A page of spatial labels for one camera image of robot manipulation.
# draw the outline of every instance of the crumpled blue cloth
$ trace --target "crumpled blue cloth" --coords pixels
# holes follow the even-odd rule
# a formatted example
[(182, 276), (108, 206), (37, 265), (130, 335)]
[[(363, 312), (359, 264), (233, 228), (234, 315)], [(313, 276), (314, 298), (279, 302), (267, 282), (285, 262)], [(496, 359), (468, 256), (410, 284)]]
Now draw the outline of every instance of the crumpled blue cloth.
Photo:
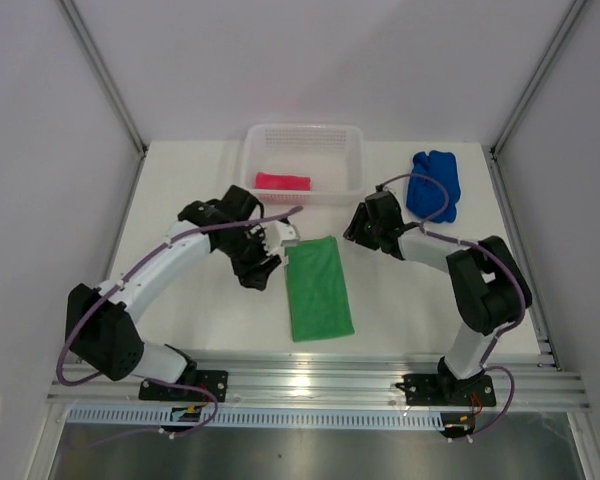
[[(437, 217), (431, 219), (434, 223), (455, 221), (458, 211), (456, 203), (460, 200), (460, 182), (456, 156), (451, 152), (431, 150), (416, 153), (413, 157), (411, 173), (427, 175), (440, 182), (449, 194), (449, 205)], [(407, 186), (407, 208), (420, 218), (426, 218), (444, 205), (444, 194), (437, 185), (423, 178), (409, 177)]]

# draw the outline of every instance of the gray floor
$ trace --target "gray floor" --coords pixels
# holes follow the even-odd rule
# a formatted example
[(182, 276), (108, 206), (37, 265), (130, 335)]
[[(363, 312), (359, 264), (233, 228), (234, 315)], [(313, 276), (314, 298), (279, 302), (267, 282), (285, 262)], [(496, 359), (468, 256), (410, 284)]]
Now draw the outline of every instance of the gray floor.
[(430, 432), (207, 428), (175, 441), (143, 433), (81, 447), (125, 428), (68, 425), (50, 478), (584, 478), (562, 414), (510, 414), (472, 445)]

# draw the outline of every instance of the green towel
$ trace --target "green towel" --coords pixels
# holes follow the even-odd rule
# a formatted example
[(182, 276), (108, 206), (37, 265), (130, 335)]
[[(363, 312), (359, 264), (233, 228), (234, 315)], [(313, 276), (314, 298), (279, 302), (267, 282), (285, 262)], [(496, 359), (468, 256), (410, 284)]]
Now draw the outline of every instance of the green towel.
[(287, 293), (294, 342), (355, 333), (334, 237), (300, 242), (287, 248)]

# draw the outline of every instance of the white basket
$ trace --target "white basket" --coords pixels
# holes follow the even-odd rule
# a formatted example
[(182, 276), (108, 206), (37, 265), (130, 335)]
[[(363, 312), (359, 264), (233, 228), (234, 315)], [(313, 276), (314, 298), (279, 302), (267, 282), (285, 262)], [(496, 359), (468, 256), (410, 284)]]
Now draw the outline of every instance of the white basket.
[[(249, 129), (240, 185), (262, 202), (348, 205), (365, 192), (362, 131), (346, 125), (264, 124)], [(258, 172), (311, 178), (311, 190), (255, 188)]]

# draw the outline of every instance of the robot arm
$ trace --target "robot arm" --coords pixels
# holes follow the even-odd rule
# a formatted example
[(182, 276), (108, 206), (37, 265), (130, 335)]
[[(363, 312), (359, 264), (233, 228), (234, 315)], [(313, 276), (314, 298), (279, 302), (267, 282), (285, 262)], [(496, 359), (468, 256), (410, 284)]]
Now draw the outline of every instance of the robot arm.
[[(449, 275), (463, 324), (453, 347), (440, 359), (435, 383), (442, 401), (448, 405), (463, 405), (467, 394), (484, 376), (482, 364), (490, 353), (495, 332), (520, 315), (515, 287), (477, 249), (427, 237), (418, 223), (405, 224), (393, 194), (382, 188), (377, 190), (358, 205), (344, 237), (372, 250), (381, 249), (399, 260), (423, 263)], [(524, 293), (525, 306), (529, 307), (531, 292), (504, 241), (489, 237), (478, 243), (511, 271)], [(490, 274), (493, 279), (485, 279)], [(424, 398), (432, 401), (435, 393), (428, 392)]]
[(280, 249), (299, 241), (293, 225), (283, 220), (190, 234), (196, 227), (244, 222), (258, 205), (255, 197), (236, 186), (221, 200), (193, 202), (178, 215), (165, 241), (123, 279), (106, 280), (94, 289), (84, 284), (74, 288), (68, 300), (67, 336), (104, 292), (118, 287), (85, 323), (71, 351), (111, 380), (134, 375), (180, 383), (190, 359), (166, 345), (144, 342), (135, 324), (167, 285), (214, 250), (231, 259), (242, 286), (264, 290), (269, 275), (281, 264)]

